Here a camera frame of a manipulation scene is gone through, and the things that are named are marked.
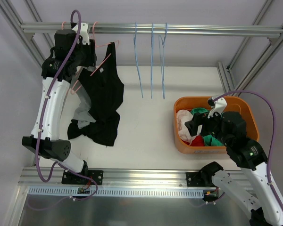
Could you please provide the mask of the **red tank top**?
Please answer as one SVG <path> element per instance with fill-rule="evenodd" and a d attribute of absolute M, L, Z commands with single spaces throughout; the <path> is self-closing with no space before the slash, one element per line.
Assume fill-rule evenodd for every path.
<path fill-rule="evenodd" d="M 190 146 L 205 146 L 205 143 L 204 143 L 202 136 L 201 135 L 196 136 L 192 140 Z"/>

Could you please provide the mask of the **green tank top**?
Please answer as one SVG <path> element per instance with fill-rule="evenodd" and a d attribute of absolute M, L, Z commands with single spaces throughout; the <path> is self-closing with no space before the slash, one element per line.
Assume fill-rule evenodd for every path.
<path fill-rule="evenodd" d="M 209 112 L 209 110 L 207 110 L 205 108 L 194 108 L 194 109 L 191 110 L 192 115 L 194 115 L 195 113 L 206 113 L 206 112 Z M 206 135 L 206 136 L 201 135 L 201 136 L 204 140 L 205 146 L 223 146 L 223 144 L 220 143 L 212 135 Z"/>

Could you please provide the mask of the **white tank top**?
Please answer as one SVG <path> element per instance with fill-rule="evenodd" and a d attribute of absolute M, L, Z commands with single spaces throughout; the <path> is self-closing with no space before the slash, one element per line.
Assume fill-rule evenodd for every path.
<path fill-rule="evenodd" d="M 176 124 L 178 128 L 178 135 L 182 141 L 187 142 L 189 145 L 192 144 L 192 141 L 196 138 L 196 136 L 200 135 L 201 126 L 199 126 L 197 135 L 191 136 L 188 128 L 185 123 L 191 121 L 193 119 L 193 115 L 188 110 L 179 110 L 176 113 Z"/>

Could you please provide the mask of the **pink hanger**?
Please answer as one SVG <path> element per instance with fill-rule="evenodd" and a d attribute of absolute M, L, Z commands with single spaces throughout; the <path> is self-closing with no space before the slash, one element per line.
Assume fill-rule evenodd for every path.
<path fill-rule="evenodd" d="M 104 46 L 108 46 L 110 44 L 112 44 L 111 42 L 110 43 L 106 43 L 106 44 L 103 44 L 103 45 L 97 45 L 97 41 L 96 41 L 96 35 L 95 35 L 95 26 L 96 24 L 98 23 L 98 21 L 94 22 L 93 26 L 92 26 L 92 37 L 94 39 L 94 43 L 95 43 L 95 48 L 100 48 L 100 47 L 104 47 Z M 120 45 L 120 40 L 116 40 L 114 43 L 116 43 L 116 49 L 119 47 Z M 104 62 L 106 62 L 106 60 L 111 56 L 112 54 L 108 54 L 103 60 L 102 62 L 99 64 L 99 66 L 91 73 L 90 76 L 93 76 L 95 74 L 95 72 L 100 69 L 100 67 L 103 65 Z"/>
<path fill-rule="evenodd" d="M 80 86 L 78 86 L 78 88 L 76 88 L 76 85 L 78 84 L 78 78 L 82 72 L 83 68 L 80 67 L 79 70 L 76 72 L 75 77 L 73 78 L 72 81 L 74 81 L 73 85 L 70 87 L 70 94 L 74 95 L 80 88 Z"/>

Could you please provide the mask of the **black tank top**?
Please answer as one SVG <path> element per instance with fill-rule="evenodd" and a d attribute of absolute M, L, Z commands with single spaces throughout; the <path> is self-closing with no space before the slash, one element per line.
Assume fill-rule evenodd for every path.
<path fill-rule="evenodd" d="M 78 120 L 72 119 L 67 129 L 68 139 L 81 135 L 105 146 L 113 146 L 117 137 L 120 115 L 117 109 L 124 100 L 124 84 L 117 74 L 116 45 L 111 42 L 107 46 L 102 64 L 90 72 L 83 69 L 78 77 L 82 87 L 91 101 L 87 113 L 95 120 L 86 126 L 79 126 Z"/>

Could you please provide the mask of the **blue hanger of white top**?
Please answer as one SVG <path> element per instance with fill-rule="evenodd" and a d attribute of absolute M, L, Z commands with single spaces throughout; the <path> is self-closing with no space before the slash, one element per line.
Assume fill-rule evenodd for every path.
<path fill-rule="evenodd" d="M 136 47 L 136 37 L 137 37 L 137 23 L 135 22 L 135 24 L 134 24 L 134 37 L 133 37 L 134 57 L 135 57 L 135 65 L 136 65 L 137 75 L 138 75 L 138 79 L 139 79 L 141 97 L 143 98 L 144 95 L 143 95 L 143 88 L 142 88 L 141 73 L 140 73 L 139 64 L 138 64 L 138 54 L 137 54 L 137 47 Z"/>

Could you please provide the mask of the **blue hanger of green top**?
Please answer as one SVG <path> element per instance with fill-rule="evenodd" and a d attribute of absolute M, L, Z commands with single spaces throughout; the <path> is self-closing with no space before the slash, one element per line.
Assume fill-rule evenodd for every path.
<path fill-rule="evenodd" d="M 154 45 L 154 24 L 151 24 L 151 40 L 150 40 L 150 96 L 153 99 L 153 46 Z"/>

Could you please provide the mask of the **blue hanger of red top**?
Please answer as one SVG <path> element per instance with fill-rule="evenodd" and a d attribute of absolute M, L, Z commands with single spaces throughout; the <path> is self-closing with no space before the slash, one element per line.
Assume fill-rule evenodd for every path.
<path fill-rule="evenodd" d="M 165 42 L 167 37 L 168 24 L 165 24 L 165 35 L 158 36 L 159 58 L 161 68 L 161 81 L 162 81 L 162 96 L 165 99 Z"/>

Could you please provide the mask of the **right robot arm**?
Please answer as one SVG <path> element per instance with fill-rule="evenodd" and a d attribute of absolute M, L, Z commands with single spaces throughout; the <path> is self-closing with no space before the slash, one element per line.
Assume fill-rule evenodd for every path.
<path fill-rule="evenodd" d="M 267 170 L 268 157 L 262 146 L 247 136 L 246 121 L 238 112 L 196 113 L 185 123 L 191 136 L 212 135 L 226 147 L 230 159 L 241 169 L 256 194 L 250 195 L 234 182 L 217 162 L 209 163 L 192 178 L 205 186 L 221 188 L 243 210 L 252 226 L 283 226 L 283 197 Z"/>

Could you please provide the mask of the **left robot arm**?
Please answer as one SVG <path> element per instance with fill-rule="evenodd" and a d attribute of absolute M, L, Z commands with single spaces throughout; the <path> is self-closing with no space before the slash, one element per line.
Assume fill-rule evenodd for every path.
<path fill-rule="evenodd" d="M 59 137 L 60 118 L 64 102 L 77 68 L 92 66 L 95 47 L 88 31 L 79 26 L 58 30 L 55 46 L 42 64 L 42 97 L 35 125 L 29 136 L 22 138 L 22 145 L 35 154 L 61 164 L 72 179 L 84 184 L 89 178 L 87 163 L 71 151 L 68 140 Z"/>

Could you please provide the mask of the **grey tank top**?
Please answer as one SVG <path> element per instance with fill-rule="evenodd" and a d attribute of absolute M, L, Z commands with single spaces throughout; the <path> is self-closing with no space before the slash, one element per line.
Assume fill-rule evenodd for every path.
<path fill-rule="evenodd" d="M 80 99 L 80 104 L 78 108 L 75 110 L 73 119 L 77 120 L 77 126 L 79 129 L 82 129 L 83 127 L 88 126 L 90 123 L 95 123 L 96 120 L 90 115 L 89 110 L 91 108 L 91 99 L 89 95 L 87 94 L 86 90 L 83 88 L 80 81 L 78 81 L 78 84 L 76 85 L 76 88 L 80 86 L 79 90 L 75 93 Z"/>

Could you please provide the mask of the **orange plastic basket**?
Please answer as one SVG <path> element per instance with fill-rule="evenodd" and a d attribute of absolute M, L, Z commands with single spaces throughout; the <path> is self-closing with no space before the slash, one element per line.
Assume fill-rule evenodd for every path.
<path fill-rule="evenodd" d="M 186 142 L 182 141 L 179 136 L 179 130 L 177 127 L 176 114 L 180 110 L 191 111 L 194 108 L 205 108 L 210 110 L 211 107 L 208 104 L 209 97 L 182 97 L 178 99 L 174 104 L 174 138 L 175 146 L 177 150 L 183 154 L 200 154 L 200 155 L 223 155 L 227 154 L 226 147 L 224 146 L 190 146 Z M 247 136 L 253 140 L 259 141 L 259 131 L 255 119 L 253 117 L 250 106 L 243 99 L 239 97 L 226 96 L 227 107 L 225 111 L 239 112 L 242 118 L 246 121 Z"/>

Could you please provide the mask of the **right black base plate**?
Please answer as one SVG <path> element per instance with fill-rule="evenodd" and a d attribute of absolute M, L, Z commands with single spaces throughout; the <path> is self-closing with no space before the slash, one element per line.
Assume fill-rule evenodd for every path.
<path fill-rule="evenodd" d="M 214 187 L 211 176 L 205 172 L 186 172 L 188 187 Z"/>

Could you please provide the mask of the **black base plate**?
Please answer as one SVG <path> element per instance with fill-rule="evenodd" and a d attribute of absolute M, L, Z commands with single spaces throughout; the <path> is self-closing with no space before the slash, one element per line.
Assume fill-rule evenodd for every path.
<path fill-rule="evenodd" d="M 83 175 L 84 177 L 89 177 L 91 179 L 93 179 L 97 185 L 102 185 L 103 183 L 103 171 L 102 170 L 87 170 L 87 172 L 85 173 L 77 173 L 79 175 Z M 90 180 L 77 176 L 69 171 L 64 170 L 63 172 L 63 176 L 62 176 L 62 181 L 61 183 L 64 185 L 86 185 L 89 182 L 91 182 Z"/>
<path fill-rule="evenodd" d="M 211 176 L 205 172 L 186 172 L 188 187 L 214 187 Z"/>

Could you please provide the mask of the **aluminium hanging rail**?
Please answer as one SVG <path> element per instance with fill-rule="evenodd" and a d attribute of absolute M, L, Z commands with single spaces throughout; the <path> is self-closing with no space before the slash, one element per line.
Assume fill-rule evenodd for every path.
<path fill-rule="evenodd" d="M 283 28 L 277 26 L 227 26 L 227 25 L 187 25 L 187 24 L 124 24 L 90 23 L 90 31 L 99 34 L 170 34 L 233 37 L 279 38 Z"/>

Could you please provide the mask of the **aluminium front rail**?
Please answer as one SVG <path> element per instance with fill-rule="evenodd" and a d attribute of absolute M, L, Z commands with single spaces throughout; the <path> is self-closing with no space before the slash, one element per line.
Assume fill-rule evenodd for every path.
<path fill-rule="evenodd" d="M 103 186 L 111 187 L 186 187 L 186 173 L 197 170 L 150 170 L 150 169 L 102 169 Z M 18 180 L 19 185 L 60 185 L 64 170 L 55 168 L 48 183 L 43 183 L 33 167 L 25 167 Z"/>

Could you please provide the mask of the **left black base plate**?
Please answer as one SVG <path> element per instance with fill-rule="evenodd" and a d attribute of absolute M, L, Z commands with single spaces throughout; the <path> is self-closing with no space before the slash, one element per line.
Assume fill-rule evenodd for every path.
<path fill-rule="evenodd" d="M 85 173 L 77 173 L 79 175 L 83 175 L 84 177 L 89 177 L 91 179 L 93 179 L 97 185 L 102 185 L 103 183 L 103 171 L 102 170 L 87 170 L 87 172 Z M 69 171 L 64 170 L 63 172 L 63 176 L 62 176 L 62 181 L 61 183 L 64 185 L 86 185 L 89 182 L 91 182 L 90 180 L 77 176 Z"/>

